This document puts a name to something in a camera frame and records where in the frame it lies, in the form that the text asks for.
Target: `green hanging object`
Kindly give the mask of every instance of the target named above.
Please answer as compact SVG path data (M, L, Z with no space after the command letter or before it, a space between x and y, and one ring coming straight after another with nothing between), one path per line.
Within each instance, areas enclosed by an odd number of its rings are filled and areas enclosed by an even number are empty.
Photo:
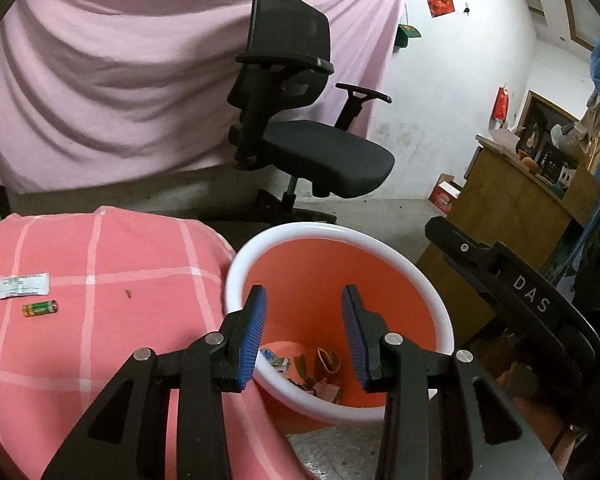
M409 23L409 17L407 16L407 6L404 6L404 15L407 17L407 23ZM411 27L411 25L398 24L398 30L395 33L394 46L397 48L406 48L409 44L409 38L421 38L422 34L417 28Z

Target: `pink cushion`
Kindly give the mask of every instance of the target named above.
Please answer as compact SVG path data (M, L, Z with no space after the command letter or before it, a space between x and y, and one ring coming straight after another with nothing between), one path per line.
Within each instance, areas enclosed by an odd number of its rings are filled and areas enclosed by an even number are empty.
M0 441L30 480L41 477L135 349L170 352L219 327L233 256L200 222L112 207L93 214L12 215L0 223L0 278L51 277L47 297L0 301ZM58 302L58 313L22 315L24 304L46 299ZM168 431L171 479L176 399L173 394ZM306 477L253 383L223 400L235 480Z

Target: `black office chair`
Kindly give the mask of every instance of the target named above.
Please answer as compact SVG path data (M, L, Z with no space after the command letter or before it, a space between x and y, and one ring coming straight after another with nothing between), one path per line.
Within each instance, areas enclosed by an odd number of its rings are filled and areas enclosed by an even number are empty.
M247 52L228 102L242 110L229 141L237 147L240 170L274 165L291 175L282 200L261 189L255 203L231 212L200 215L205 221L237 220L282 224L335 223L336 217L294 208L299 178L309 180L314 196L330 193L354 198L375 190L394 166L382 146L348 133L364 102L391 98L380 92L338 83L349 93L335 126L315 121L269 119L282 110L313 104L334 71L327 17L302 0L253 0Z

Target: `chair armrest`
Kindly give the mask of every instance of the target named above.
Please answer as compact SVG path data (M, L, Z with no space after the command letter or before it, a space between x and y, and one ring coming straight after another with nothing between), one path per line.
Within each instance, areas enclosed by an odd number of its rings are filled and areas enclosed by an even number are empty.
M297 52L245 52L235 57L238 63L256 65L282 65L286 68L302 70L315 70L325 75L334 72L333 65L319 57L298 54Z
M362 111L362 105L372 99L380 99L385 103L391 103L391 98L388 95L370 90L368 88L362 88L362 86L349 85L346 83L336 83L336 88L341 88L347 91L349 95L347 102L344 103L338 120L335 123L335 127L339 130L347 131L359 113Z
M349 92L349 94L351 94L352 92L362 94L368 98L365 99L365 101L369 101L371 99L380 99L385 103L391 104L392 102L392 99L388 95L382 94L381 92L377 92L375 90L370 90L368 88L362 88L362 86L349 85L346 83L336 83L336 88L346 90L347 92Z

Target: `white wall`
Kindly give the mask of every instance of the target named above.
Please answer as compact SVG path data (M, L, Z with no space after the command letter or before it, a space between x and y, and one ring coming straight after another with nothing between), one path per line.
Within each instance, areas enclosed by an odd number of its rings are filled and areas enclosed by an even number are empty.
M538 40L526 90L541 95L579 119L587 110L587 100L593 92L589 63Z
M407 4L422 38L394 54L383 85L394 103L376 108L371 135L396 156L383 198L425 198L440 173L461 180L503 84L510 121L518 111L536 43L524 0L454 0L438 18L426 0Z

